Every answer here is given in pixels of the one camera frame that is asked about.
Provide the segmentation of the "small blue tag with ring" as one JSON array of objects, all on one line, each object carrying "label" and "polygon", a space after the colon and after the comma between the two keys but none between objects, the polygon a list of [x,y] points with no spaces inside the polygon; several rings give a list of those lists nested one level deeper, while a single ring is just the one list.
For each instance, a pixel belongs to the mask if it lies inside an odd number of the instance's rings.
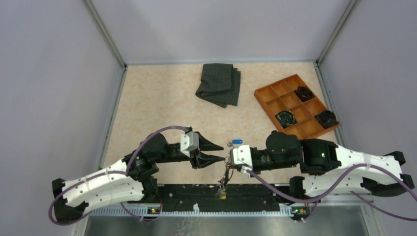
[{"label": "small blue tag with ring", "polygon": [[239,145],[243,144],[243,140],[241,139],[233,139],[227,143],[227,146],[230,148],[238,147]]}]

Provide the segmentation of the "metal key holder plate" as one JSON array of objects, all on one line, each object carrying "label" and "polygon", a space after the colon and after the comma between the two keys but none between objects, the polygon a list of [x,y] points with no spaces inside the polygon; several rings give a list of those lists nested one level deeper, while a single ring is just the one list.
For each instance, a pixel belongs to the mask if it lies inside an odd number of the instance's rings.
[{"label": "metal key holder plate", "polygon": [[223,176],[221,177],[221,179],[218,181],[218,183],[219,183],[218,193],[222,193],[222,192],[226,191],[226,186],[227,186],[227,184],[230,180],[230,177],[229,177],[230,169],[231,169],[231,165],[226,164],[225,165],[225,172],[224,172]]}]

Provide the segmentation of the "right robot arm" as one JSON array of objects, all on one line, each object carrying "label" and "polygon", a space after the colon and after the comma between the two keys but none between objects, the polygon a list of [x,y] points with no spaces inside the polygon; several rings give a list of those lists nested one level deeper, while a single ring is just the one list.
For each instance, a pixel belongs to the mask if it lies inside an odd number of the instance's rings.
[{"label": "right robot arm", "polygon": [[411,175],[401,167],[406,160],[400,151],[382,156],[353,151],[322,139],[299,140],[296,135],[273,131],[266,148],[250,148],[252,172],[260,174],[299,167],[301,177],[289,180],[287,195],[295,203],[332,194],[371,194],[396,197],[414,189]]}]

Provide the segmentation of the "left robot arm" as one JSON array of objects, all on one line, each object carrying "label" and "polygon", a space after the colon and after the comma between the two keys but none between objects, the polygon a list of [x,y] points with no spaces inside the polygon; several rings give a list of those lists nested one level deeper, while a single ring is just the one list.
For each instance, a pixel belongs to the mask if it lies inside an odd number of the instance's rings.
[{"label": "left robot arm", "polygon": [[153,176],[158,163],[188,161],[193,169],[202,169],[224,160],[207,151],[223,149],[191,128],[173,144],[160,131],[152,133],[131,154],[104,169],[74,180],[53,180],[49,218],[57,225],[69,225],[109,205],[158,202],[161,195]]}]

